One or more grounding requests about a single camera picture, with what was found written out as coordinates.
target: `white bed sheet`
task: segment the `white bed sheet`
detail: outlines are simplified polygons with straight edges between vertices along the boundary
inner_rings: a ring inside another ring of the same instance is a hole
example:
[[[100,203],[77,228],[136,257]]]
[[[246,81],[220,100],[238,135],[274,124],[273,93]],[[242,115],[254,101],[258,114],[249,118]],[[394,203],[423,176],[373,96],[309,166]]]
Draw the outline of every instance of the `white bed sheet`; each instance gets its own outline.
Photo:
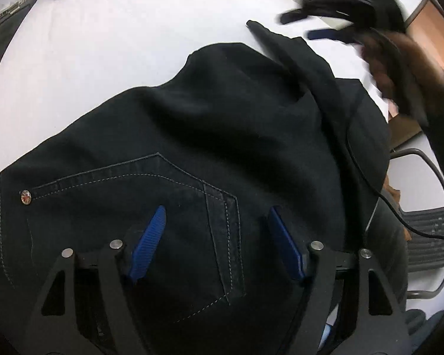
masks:
[[[263,53],[247,20],[290,37],[326,27],[319,18],[276,22],[295,7],[292,0],[38,0],[0,63],[0,171],[114,95],[171,79],[202,46],[242,42]],[[336,77],[360,79],[387,115],[353,47],[308,43]]]

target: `chair seat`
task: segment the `chair seat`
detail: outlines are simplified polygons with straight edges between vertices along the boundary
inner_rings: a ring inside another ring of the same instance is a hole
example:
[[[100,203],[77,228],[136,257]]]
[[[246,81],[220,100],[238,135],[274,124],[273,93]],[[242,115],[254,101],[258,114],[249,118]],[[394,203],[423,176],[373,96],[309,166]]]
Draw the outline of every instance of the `chair seat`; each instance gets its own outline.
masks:
[[[444,207],[404,212],[403,219],[414,229],[444,236]],[[408,272],[444,267],[444,241],[412,234],[408,242]]]

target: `back pocket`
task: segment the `back pocket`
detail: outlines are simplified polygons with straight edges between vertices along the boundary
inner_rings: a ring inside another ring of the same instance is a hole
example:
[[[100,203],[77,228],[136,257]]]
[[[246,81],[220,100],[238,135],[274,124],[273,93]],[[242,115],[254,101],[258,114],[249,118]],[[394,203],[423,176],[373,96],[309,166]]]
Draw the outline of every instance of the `back pocket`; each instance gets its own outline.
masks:
[[[30,190],[32,259],[44,280],[65,248],[87,252],[135,227],[159,205],[166,229],[138,292],[146,320],[181,321],[243,295],[237,199],[160,154],[68,176]]]

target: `wire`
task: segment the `wire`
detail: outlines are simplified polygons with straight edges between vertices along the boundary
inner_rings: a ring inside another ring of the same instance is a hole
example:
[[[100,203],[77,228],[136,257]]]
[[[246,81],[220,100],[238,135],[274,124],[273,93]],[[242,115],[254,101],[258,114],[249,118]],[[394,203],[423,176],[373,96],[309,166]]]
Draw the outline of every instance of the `wire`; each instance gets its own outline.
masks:
[[[425,232],[421,232],[418,231],[417,229],[411,227],[408,223],[405,222],[405,220],[400,216],[400,214],[396,211],[396,209],[392,206],[392,204],[388,201],[388,199],[377,189],[375,189],[375,187],[372,185],[372,183],[370,183],[367,179],[367,177],[365,176],[365,174],[363,173],[362,169],[360,168],[360,165],[358,164],[357,160],[355,159],[355,156],[352,152],[352,148],[350,146],[350,141],[348,140],[348,132],[350,130],[350,126],[352,124],[352,119],[354,117],[354,115],[356,114],[360,103],[362,101],[362,99],[365,97],[363,94],[364,92],[361,90],[360,92],[361,96],[358,96],[358,98],[354,101],[354,103],[352,104],[352,110],[350,113],[350,116],[348,118],[348,123],[347,123],[347,127],[346,127],[346,134],[345,134],[345,140],[346,140],[346,145],[347,145],[347,151],[348,154],[350,155],[350,158],[352,159],[352,161],[354,162],[355,167],[357,168],[357,170],[359,171],[360,175],[362,176],[363,180],[365,181],[365,183],[367,184],[368,188],[375,194],[377,195],[380,199],[382,199],[385,204],[388,206],[388,208],[393,212],[393,215],[395,215],[395,217],[398,219],[398,221],[404,225],[406,227],[406,229],[410,230],[411,232],[422,236],[424,238],[430,238],[430,239],[440,239],[444,241],[444,236],[443,235],[431,235]]]

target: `metal rivet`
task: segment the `metal rivet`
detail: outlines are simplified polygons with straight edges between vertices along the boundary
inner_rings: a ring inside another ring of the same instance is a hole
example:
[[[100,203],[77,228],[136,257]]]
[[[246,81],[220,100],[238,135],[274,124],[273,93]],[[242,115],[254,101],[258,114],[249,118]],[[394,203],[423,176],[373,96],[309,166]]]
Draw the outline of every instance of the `metal rivet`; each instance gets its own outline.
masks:
[[[362,248],[360,250],[360,256],[364,259],[370,259],[372,257],[372,252],[369,249]]]
[[[29,203],[31,203],[31,193],[30,193],[30,191],[28,191],[28,190],[22,191],[20,197],[21,197],[21,202],[24,205],[28,205]]]
[[[61,256],[62,257],[71,257],[73,253],[74,253],[74,251],[72,250],[72,248],[66,248],[66,249],[62,250]]]
[[[120,239],[115,239],[114,241],[110,242],[110,248],[112,249],[119,249],[123,246],[123,242]]]
[[[312,241],[311,248],[316,251],[321,251],[324,248],[324,245],[320,241]]]

